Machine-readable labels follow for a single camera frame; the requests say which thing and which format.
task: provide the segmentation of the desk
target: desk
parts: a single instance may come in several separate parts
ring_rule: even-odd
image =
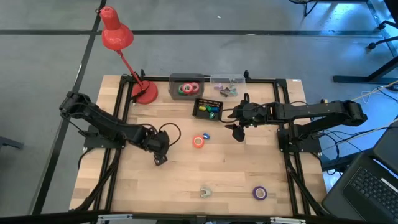
[[[103,78],[97,104],[113,112],[120,76]],[[153,154],[130,144],[123,149],[112,201],[113,212],[174,213],[212,215],[292,215],[284,157],[279,151],[277,126],[247,128],[244,142],[237,142],[232,131],[221,122],[192,117],[193,101],[174,101],[168,93],[168,82],[156,82],[159,96],[149,105],[130,106],[128,123],[150,123],[156,128],[173,122],[182,130],[178,143],[167,153],[168,161],[156,166]],[[291,101],[305,101],[300,80],[287,80]],[[203,98],[210,98],[211,88],[205,83]],[[272,85],[247,83],[250,99],[257,103],[274,101]],[[225,102],[232,108],[239,102]],[[309,119],[298,120],[307,123]],[[170,142],[178,137],[173,126],[166,126]],[[195,135],[211,136],[201,149],[192,146]],[[93,190],[98,181],[104,149],[94,149],[82,160],[70,208],[76,208]],[[301,153],[305,183],[315,200],[326,195],[319,160],[311,154]],[[208,198],[200,197],[200,187],[213,191]],[[252,196],[255,186],[262,185],[268,191],[264,201]],[[104,207],[107,187],[104,188],[101,206]],[[296,187],[299,211],[302,213],[301,196]]]

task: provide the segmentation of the purple tape roll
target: purple tape roll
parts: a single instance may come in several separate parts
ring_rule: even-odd
[[[258,186],[253,189],[253,197],[257,200],[264,200],[267,198],[267,190],[263,186]]]

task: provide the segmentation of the concrete floor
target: concrete floor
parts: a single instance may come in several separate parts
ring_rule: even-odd
[[[383,1],[372,1],[379,19],[391,19]],[[100,0],[0,2],[0,30],[91,30]],[[377,26],[365,3],[320,2],[303,18],[303,6],[281,0],[156,1],[108,0],[132,30],[300,30],[372,31]],[[388,28],[391,36],[396,30]],[[88,35],[0,35],[0,136],[25,143],[23,150],[0,152],[0,216],[30,212],[55,133],[58,107],[74,84]],[[377,35],[136,35],[124,53],[136,70],[148,75],[175,72],[241,73],[252,77],[302,79],[309,103],[321,98],[347,100],[374,85],[333,83],[333,75],[369,75],[392,59],[386,44],[368,51]],[[97,35],[80,92],[96,101],[103,75],[127,70],[119,57],[103,47]],[[389,77],[398,76],[397,71]],[[386,124],[397,116],[398,104],[373,95],[361,100],[369,120],[349,133]],[[76,121],[82,128],[84,121]],[[355,139],[360,149],[373,147],[382,132]],[[68,210],[81,155],[83,137],[69,127],[43,212]],[[323,148],[333,145],[322,138]],[[342,144],[340,155],[357,151]],[[323,152],[333,159],[334,149]],[[335,177],[325,176],[328,188]]]

